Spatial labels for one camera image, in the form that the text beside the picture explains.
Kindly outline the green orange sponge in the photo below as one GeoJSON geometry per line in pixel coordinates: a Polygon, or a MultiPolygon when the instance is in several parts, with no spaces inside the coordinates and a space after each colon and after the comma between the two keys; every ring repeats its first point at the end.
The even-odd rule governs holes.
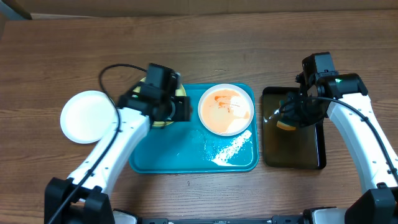
{"type": "Polygon", "coordinates": [[[277,110],[279,119],[276,126],[285,131],[295,131],[297,129],[296,121],[294,121],[295,106],[292,104],[284,106],[284,104],[284,100],[279,101],[279,109],[277,110]]]}

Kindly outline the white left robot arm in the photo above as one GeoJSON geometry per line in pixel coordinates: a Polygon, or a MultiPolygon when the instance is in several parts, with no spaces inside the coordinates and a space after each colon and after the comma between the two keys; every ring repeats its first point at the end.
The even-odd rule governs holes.
{"type": "Polygon", "coordinates": [[[111,207],[109,196],[136,146],[154,122],[189,121],[190,98],[176,95],[181,75],[149,64],[146,79],[134,84],[111,107],[116,120],[85,161],[67,179],[54,177],[45,188],[45,223],[127,223],[139,219],[111,207]]]}

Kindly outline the white plate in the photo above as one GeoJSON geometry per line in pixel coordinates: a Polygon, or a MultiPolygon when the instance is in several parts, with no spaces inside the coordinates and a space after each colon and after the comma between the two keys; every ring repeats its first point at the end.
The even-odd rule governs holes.
{"type": "Polygon", "coordinates": [[[245,131],[254,119],[254,103],[249,93],[234,84],[208,88],[198,102],[198,117],[204,127],[220,136],[245,131]]]}
{"type": "Polygon", "coordinates": [[[64,135],[78,144],[100,140],[116,119],[108,97],[100,91],[84,91],[68,100],[60,115],[64,135]]]}

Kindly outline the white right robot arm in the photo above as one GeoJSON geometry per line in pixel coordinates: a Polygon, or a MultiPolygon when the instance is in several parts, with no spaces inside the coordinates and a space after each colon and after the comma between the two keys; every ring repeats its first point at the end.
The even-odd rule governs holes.
{"type": "Polygon", "coordinates": [[[300,88],[279,108],[277,127],[295,130],[328,118],[340,132],[356,166],[362,196],[347,209],[311,208],[303,223],[397,223],[397,154],[371,105],[368,89],[356,73],[341,75],[331,54],[302,60],[300,88]]]}

